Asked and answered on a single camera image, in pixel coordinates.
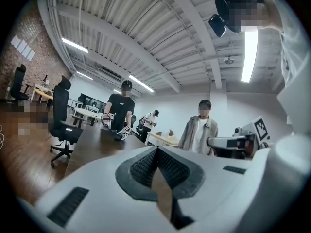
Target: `white ceiling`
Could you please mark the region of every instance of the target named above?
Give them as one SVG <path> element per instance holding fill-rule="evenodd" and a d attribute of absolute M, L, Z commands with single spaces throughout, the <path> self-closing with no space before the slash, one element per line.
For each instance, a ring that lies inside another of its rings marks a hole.
<path fill-rule="evenodd" d="M 52 42 L 65 64 L 72 71 L 98 77 L 110 88 L 120 88 L 130 74 L 155 92 L 172 89 L 178 93 L 185 86 L 210 82 L 220 88 L 221 80 L 241 80 L 244 34 L 227 30 L 221 38 L 215 35 L 208 24 L 217 13 L 214 0 L 46 1 L 53 7 L 46 15 L 53 25 L 53 32 L 48 33 L 54 34 Z M 61 46 L 61 37 L 89 53 Z M 251 82 L 276 86 L 280 50 L 277 31 L 259 31 Z M 229 55 L 235 60 L 230 65 L 224 63 Z M 149 94 L 138 84 L 134 89 L 136 96 Z"/>

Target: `ceiling light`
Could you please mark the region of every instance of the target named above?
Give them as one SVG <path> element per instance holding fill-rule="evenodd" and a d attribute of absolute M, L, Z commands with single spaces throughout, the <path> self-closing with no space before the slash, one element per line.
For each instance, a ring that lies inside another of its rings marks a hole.
<path fill-rule="evenodd" d="M 258 31 L 245 32 L 245 59 L 241 81 L 249 82 L 254 70 L 258 43 Z"/>
<path fill-rule="evenodd" d="M 130 79 L 134 80 L 135 82 L 139 83 L 141 86 L 145 87 L 148 91 L 154 92 L 153 89 L 146 86 L 143 82 L 139 81 L 137 78 L 133 77 L 132 75 L 128 76 Z"/>
<path fill-rule="evenodd" d="M 118 93 L 120 93 L 120 94 L 122 94 L 120 91 L 117 91 L 117 90 L 115 90 L 115 89 L 113 89 L 115 92 L 118 92 Z"/>
<path fill-rule="evenodd" d="M 84 76 L 84 77 L 89 78 L 90 80 L 93 80 L 92 78 L 90 78 L 89 76 L 87 76 L 87 75 L 85 75 L 85 74 L 83 74 L 83 73 L 81 73 L 81 72 L 77 72 L 77 73 L 79 73 L 79 74 L 80 74 L 80 77 Z"/>
<path fill-rule="evenodd" d="M 64 39 L 64 38 L 62 38 L 62 41 L 65 42 L 65 43 L 67 43 L 67 44 L 69 44 L 69 45 L 71 45 L 71 46 L 73 46 L 73 47 L 75 47 L 75 48 L 78 48 L 78 49 L 80 49 L 80 50 L 82 50 L 82 51 L 88 53 L 88 50 L 87 50 L 86 48 L 84 48 L 84 47 L 82 47 L 82 46 L 80 46 L 80 45 L 78 45 L 78 44 L 75 44 L 75 43 L 72 42 L 72 41 L 68 41 L 67 39 Z"/>

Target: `white wall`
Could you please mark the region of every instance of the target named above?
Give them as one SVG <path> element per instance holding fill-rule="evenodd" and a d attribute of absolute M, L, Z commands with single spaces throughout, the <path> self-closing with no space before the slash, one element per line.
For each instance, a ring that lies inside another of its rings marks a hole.
<path fill-rule="evenodd" d="M 106 89 L 95 81 L 88 81 L 87 78 L 76 77 L 73 81 L 71 81 L 69 97 L 71 99 L 78 100 L 78 97 L 81 93 L 101 102 L 107 103 L 110 95 L 113 92 L 109 89 Z"/>
<path fill-rule="evenodd" d="M 219 124 L 219 137 L 231 136 L 236 127 L 242 127 L 259 116 L 262 116 L 266 124 L 271 137 L 269 142 L 275 142 L 292 131 L 291 125 L 286 124 L 286 114 L 276 95 L 256 93 L 227 93 L 226 112 L 217 109 L 218 99 L 215 94 L 210 96 L 209 93 L 138 99 L 135 102 L 134 114 L 137 115 L 137 120 L 134 128 L 142 116 L 157 109 L 159 117 L 156 118 L 157 126 L 152 132 L 166 134 L 172 129 L 180 139 L 189 118 L 198 115 L 199 102 L 210 97 L 213 97 L 210 116 L 216 118 Z"/>

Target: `glove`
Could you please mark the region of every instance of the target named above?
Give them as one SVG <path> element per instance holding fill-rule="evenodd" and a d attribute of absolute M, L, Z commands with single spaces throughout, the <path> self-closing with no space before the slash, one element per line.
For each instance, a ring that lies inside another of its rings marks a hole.
<path fill-rule="evenodd" d="M 114 114 L 112 113 L 104 113 L 103 116 L 102 116 L 102 124 L 106 127 L 108 127 L 108 129 L 111 130 L 111 123 L 113 122 L 113 119 L 114 119 Z"/>
<path fill-rule="evenodd" d="M 116 141 L 124 141 L 130 134 L 131 128 L 128 126 L 125 126 L 121 131 L 119 131 L 116 136 Z"/>

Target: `brick wall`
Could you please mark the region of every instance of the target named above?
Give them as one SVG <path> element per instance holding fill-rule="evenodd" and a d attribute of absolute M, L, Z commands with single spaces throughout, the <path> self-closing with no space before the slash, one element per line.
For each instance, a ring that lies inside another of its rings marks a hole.
<path fill-rule="evenodd" d="M 17 35 L 34 50 L 35 55 L 31 61 L 22 56 L 20 52 L 10 43 Z M 20 12 L 6 43 L 2 48 L 0 56 L 0 99 L 5 98 L 6 88 L 11 84 L 16 67 L 21 64 L 26 66 L 26 74 L 21 92 L 24 92 L 29 84 L 42 84 L 42 80 L 48 74 L 49 89 L 60 82 L 62 75 L 68 79 L 71 73 L 59 57 L 43 25 L 36 0 L 31 0 Z M 33 88 L 27 90 L 31 96 Z"/>

